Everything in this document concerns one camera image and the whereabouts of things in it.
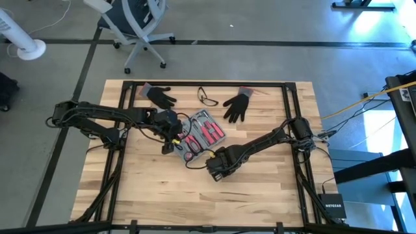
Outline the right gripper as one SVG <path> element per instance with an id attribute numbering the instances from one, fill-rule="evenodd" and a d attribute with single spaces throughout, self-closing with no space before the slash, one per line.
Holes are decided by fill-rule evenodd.
<path id="1" fill-rule="evenodd" d="M 220 147 L 206 160 L 207 171 L 215 182 L 230 176 L 240 165 L 243 146 Z"/>

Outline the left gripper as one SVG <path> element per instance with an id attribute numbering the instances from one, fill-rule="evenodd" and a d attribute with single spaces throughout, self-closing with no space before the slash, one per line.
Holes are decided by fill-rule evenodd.
<path id="1" fill-rule="evenodd" d="M 164 110 L 158 112 L 153 119 L 152 132 L 165 140 L 172 142 L 177 139 L 177 135 L 182 133 L 183 126 L 181 120 L 177 117 L 177 113 L 172 110 Z M 169 144 L 162 147 L 162 154 L 173 152 L 173 145 Z"/>

